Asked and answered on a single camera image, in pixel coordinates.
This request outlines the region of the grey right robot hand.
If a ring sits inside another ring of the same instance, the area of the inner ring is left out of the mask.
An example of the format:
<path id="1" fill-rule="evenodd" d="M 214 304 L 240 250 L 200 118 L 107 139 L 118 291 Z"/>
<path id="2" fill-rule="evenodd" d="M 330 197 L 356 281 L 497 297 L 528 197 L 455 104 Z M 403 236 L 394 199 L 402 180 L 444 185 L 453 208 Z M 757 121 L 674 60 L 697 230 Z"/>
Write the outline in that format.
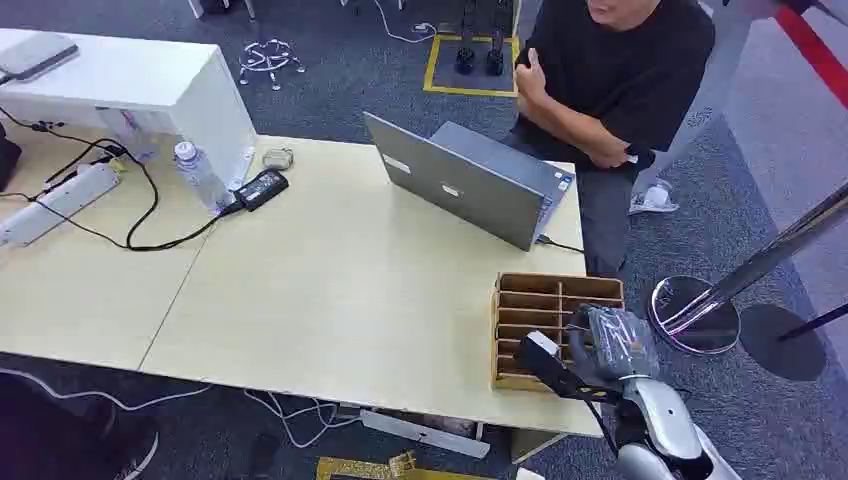
<path id="1" fill-rule="evenodd" d="M 581 380 L 621 390 L 629 380 L 659 375 L 651 329 L 633 312 L 581 304 L 576 321 L 577 326 L 568 330 L 568 345 Z"/>

